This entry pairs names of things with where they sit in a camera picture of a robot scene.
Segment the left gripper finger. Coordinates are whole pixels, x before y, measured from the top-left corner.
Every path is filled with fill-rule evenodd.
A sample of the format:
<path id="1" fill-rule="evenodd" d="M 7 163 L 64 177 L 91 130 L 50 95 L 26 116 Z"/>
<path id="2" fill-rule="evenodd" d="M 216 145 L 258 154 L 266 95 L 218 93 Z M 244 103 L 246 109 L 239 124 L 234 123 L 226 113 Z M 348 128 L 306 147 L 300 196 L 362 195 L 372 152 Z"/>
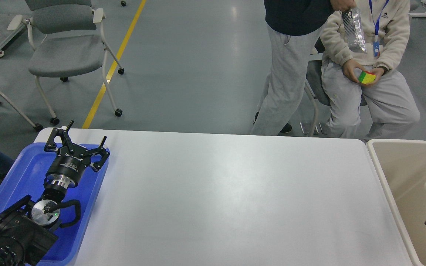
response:
<path id="1" fill-rule="evenodd" d="M 69 130 L 71 129 L 74 120 L 71 120 L 66 126 L 66 129 L 63 128 L 54 128 L 49 135 L 49 138 L 44 146 L 45 152 L 56 152 L 57 145 L 55 143 L 55 138 L 59 137 L 61 139 L 62 147 L 67 147 L 70 153 L 74 153 L 75 144 L 71 141 L 69 136 Z"/>
<path id="2" fill-rule="evenodd" d="M 106 140 L 107 136 L 104 136 L 98 147 L 87 151 L 87 158 L 89 159 L 88 166 L 93 170 L 93 172 L 101 170 L 110 156 L 110 152 L 104 147 Z M 100 159 L 98 161 L 94 161 L 92 157 L 95 156 L 100 156 Z"/>

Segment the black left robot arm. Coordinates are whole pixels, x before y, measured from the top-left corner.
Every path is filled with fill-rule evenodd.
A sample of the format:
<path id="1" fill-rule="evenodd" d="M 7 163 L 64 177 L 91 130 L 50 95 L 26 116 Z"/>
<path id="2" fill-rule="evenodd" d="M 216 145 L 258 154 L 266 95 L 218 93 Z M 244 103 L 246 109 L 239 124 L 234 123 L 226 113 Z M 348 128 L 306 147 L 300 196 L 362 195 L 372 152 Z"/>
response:
<path id="1" fill-rule="evenodd" d="M 65 266 L 80 248 L 108 167 L 106 137 L 76 144 L 71 125 L 24 148 L 0 186 L 0 266 Z"/>

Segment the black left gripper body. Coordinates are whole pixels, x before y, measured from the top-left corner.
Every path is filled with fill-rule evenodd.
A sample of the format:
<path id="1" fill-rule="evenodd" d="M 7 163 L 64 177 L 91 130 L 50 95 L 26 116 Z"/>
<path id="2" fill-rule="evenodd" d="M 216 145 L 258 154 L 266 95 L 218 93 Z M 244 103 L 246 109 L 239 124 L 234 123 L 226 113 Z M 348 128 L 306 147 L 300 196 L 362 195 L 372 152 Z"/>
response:
<path id="1" fill-rule="evenodd" d="M 91 157 L 96 154 L 96 149 L 88 150 L 84 146 L 74 145 L 73 148 L 47 144 L 46 152 L 56 153 L 56 157 L 46 172 L 46 182 L 57 184 L 64 188 L 75 188 L 88 166 L 91 165 Z"/>

